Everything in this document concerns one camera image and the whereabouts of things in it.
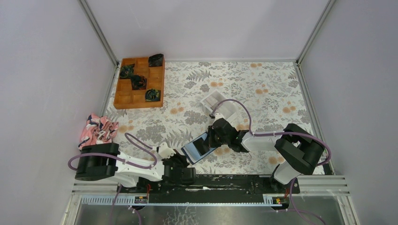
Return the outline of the black credit card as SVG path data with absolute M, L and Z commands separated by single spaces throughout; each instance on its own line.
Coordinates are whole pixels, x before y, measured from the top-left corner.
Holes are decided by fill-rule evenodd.
M 197 149 L 200 156 L 203 156 L 210 151 L 208 144 L 205 142 L 205 140 L 202 137 L 195 140 L 193 142 L 193 145 Z

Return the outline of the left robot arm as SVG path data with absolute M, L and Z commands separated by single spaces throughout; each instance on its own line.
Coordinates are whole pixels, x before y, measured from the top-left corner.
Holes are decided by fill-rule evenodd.
M 79 161 L 75 179 L 117 182 L 135 193 L 144 190 L 145 180 L 168 185 L 192 185 L 196 181 L 196 170 L 189 166 L 186 156 L 165 142 L 153 150 L 160 159 L 150 161 L 127 155 L 119 151 L 116 143 L 85 146 L 76 157 Z

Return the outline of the blue leather card holder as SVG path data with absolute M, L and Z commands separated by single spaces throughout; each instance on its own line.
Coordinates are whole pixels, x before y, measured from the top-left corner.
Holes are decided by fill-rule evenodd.
M 184 155 L 187 157 L 188 161 L 190 162 L 191 165 L 194 165 L 196 163 L 198 163 L 199 161 L 201 161 L 203 158 L 205 158 L 207 155 L 209 155 L 210 153 L 212 153 L 216 148 L 210 148 L 210 151 L 203 155 L 200 156 L 197 149 L 195 148 L 195 146 L 193 145 L 193 142 L 195 140 L 197 140 L 198 138 L 202 137 L 204 140 L 206 140 L 207 138 L 207 132 L 204 132 L 203 134 L 201 134 L 200 136 L 198 136 L 197 138 L 195 138 L 194 140 L 192 140 L 191 142 L 187 143 L 186 145 L 184 145 L 181 148 L 181 151 L 184 153 Z

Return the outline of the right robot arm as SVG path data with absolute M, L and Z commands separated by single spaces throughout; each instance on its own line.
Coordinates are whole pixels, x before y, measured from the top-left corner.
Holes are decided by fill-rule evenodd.
M 284 162 L 272 172 L 269 187 L 275 193 L 283 192 L 288 183 L 300 175 L 312 175 L 323 154 L 324 146 L 300 126 L 290 123 L 276 133 L 254 133 L 236 130 L 225 119 L 217 119 L 208 127 L 205 149 L 227 145 L 236 152 L 274 150 Z

